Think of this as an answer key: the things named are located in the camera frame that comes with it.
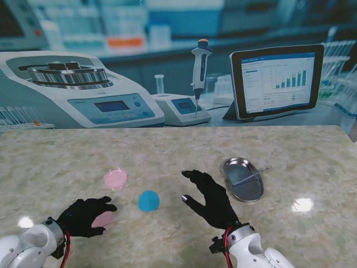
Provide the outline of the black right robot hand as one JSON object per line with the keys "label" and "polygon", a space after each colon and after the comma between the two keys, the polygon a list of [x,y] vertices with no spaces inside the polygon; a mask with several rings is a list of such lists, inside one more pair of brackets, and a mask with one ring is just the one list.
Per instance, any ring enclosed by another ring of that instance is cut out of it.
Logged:
{"label": "black right robot hand", "polygon": [[203,217],[209,225],[218,229],[228,229],[240,224],[232,208],[224,187],[215,182],[207,173],[198,170],[183,170],[181,174],[196,185],[204,196],[205,204],[201,204],[189,195],[182,195],[182,201],[195,213]]}

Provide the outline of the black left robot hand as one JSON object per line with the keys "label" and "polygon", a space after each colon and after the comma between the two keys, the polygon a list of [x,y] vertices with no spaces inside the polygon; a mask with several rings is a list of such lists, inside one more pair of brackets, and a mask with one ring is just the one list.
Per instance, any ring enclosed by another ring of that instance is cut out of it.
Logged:
{"label": "black left robot hand", "polygon": [[64,234],[69,233],[71,237],[94,237],[102,235],[106,229],[91,225],[104,212],[116,212],[117,207],[109,204],[112,199],[104,196],[100,199],[89,198],[77,199],[70,207],[62,212],[56,223],[61,227]]}

